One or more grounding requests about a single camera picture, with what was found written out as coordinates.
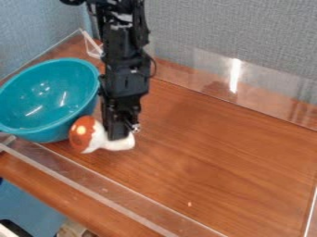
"gray wall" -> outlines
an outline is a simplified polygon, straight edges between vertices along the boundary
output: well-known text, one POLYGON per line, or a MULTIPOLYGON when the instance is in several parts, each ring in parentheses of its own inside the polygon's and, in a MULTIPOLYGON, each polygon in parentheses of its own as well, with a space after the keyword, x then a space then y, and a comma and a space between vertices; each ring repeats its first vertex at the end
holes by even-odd
POLYGON ((85 7, 60 0, 7 0, 0 6, 0 79, 80 26, 88 25, 85 7))
POLYGON ((204 49, 317 81, 316 0, 148 0, 158 56, 204 49))

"blue object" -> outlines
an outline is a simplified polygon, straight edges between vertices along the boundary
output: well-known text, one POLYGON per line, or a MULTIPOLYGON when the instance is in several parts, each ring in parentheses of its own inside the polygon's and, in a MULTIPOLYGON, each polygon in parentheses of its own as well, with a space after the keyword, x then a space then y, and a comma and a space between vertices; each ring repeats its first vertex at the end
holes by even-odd
POLYGON ((68 139, 76 120, 94 111, 98 75, 97 67, 77 58, 19 73, 0 88, 0 131, 37 143, 68 139))
POLYGON ((66 217, 0 178, 0 219, 11 220, 35 237, 54 237, 66 217))

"plastic bowl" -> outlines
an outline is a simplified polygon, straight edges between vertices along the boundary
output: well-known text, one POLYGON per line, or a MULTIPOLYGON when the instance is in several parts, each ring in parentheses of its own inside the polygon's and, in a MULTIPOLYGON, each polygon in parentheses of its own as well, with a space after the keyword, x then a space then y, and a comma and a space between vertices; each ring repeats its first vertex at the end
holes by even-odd
POLYGON ((100 71, 77 58, 50 60, 0 88, 0 131, 35 143, 69 138, 77 119, 94 111, 100 71))

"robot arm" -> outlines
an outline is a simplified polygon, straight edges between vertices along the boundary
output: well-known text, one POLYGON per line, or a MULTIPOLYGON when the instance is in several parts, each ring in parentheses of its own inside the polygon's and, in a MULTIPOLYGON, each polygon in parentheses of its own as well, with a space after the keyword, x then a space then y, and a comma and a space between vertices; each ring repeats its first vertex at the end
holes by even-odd
POLYGON ((144 51, 150 34, 144 0, 61 2, 73 6, 86 2, 90 13, 97 16, 106 63, 106 73, 100 77, 104 125, 109 139, 116 141, 141 130, 141 99, 149 93, 154 59, 144 51))

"wooden table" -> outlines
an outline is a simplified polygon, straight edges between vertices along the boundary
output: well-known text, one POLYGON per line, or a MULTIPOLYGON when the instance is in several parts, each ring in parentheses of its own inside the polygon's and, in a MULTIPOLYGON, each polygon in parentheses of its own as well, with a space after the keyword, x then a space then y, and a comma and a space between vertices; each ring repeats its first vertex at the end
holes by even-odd
MULTIPOLYGON (((77 37, 38 61, 62 56, 85 58, 104 67, 86 56, 77 37)), ((224 235, 302 236, 316 189, 317 132, 283 119, 290 116, 286 106, 312 105, 256 88, 255 93, 275 105, 263 109, 282 119, 270 117, 208 96, 237 99, 217 76, 164 60, 158 66, 152 93, 142 101, 144 129, 133 151, 80 155, 68 141, 46 147, 224 235), (211 77, 211 84, 217 85, 201 87, 205 94, 168 82, 181 81, 187 86, 187 79, 200 77, 211 77)), ((302 117, 316 124, 311 114, 302 113, 302 117)), ((0 177, 102 237, 160 236, 9 154, 0 155, 0 177)), ((315 228, 312 221, 311 234, 315 228)))

